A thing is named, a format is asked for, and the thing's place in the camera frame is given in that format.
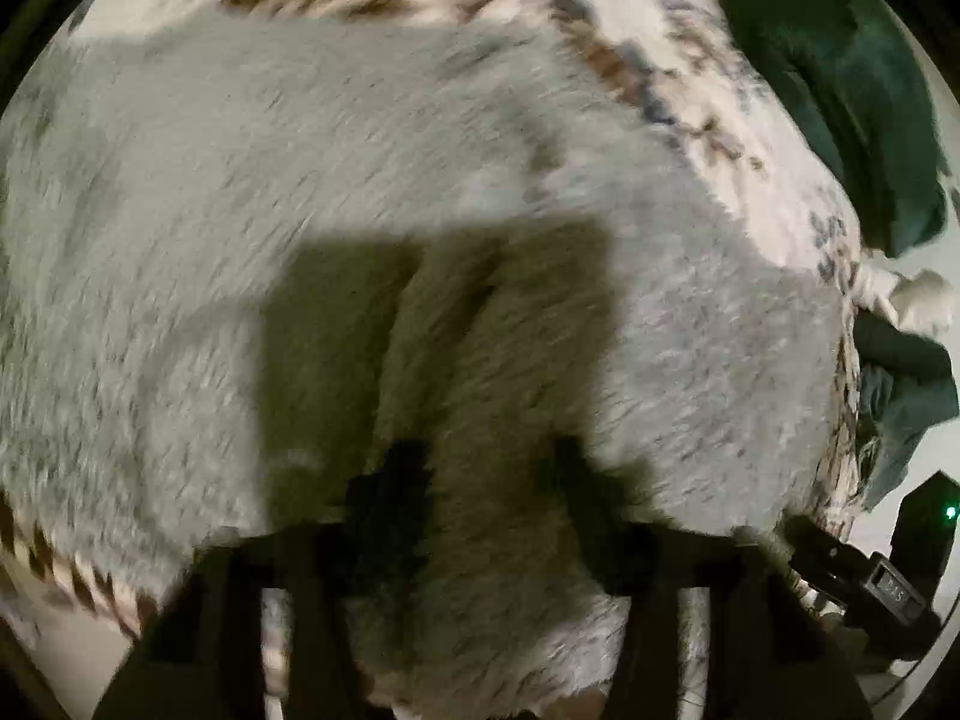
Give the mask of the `grey fluffy pants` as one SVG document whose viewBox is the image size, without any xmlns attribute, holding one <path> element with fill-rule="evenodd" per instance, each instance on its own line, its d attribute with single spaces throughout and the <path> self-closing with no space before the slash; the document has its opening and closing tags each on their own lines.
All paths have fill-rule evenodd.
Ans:
<svg viewBox="0 0 960 720">
<path fill-rule="evenodd" d="M 352 606 L 427 718 L 607 679 L 626 608 L 548 474 L 638 520 L 771 530 L 833 421 L 835 291 L 773 265 L 562 38 L 205 10 L 53 39 L 2 117 L 2 486 L 153 593 L 338 517 L 392 444 L 415 575 Z"/>
</svg>

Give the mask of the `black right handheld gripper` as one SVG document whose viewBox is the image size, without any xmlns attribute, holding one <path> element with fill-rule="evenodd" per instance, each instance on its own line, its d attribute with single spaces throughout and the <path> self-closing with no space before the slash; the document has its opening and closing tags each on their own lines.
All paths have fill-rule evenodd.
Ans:
<svg viewBox="0 0 960 720">
<path fill-rule="evenodd" d="M 843 608 L 844 626 L 864 631 L 875 655 L 916 661 L 929 652 L 940 617 L 883 554 L 866 556 L 805 515 L 789 517 L 782 534 L 793 548 L 789 567 Z"/>
</svg>

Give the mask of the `dark green garment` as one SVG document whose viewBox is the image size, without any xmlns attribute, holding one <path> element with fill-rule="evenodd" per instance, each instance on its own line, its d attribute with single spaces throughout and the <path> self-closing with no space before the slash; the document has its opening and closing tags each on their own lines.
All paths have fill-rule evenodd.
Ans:
<svg viewBox="0 0 960 720">
<path fill-rule="evenodd" d="M 882 0 L 718 0 L 729 32 L 889 257 L 947 226 L 928 83 Z"/>
</svg>

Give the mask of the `floral cream bed blanket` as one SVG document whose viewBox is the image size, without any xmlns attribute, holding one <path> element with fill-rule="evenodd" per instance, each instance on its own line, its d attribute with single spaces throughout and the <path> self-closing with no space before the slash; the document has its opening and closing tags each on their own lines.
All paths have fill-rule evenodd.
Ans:
<svg viewBox="0 0 960 720">
<path fill-rule="evenodd" d="M 813 271 L 853 304 L 859 223 L 839 183 L 732 43 L 716 0 L 3 0 L 2 83 L 13 88 L 46 39 L 142 36 L 208 2 L 306 13 L 462 16 L 555 23 L 620 101 L 679 140 L 715 199 L 776 265 Z"/>
</svg>

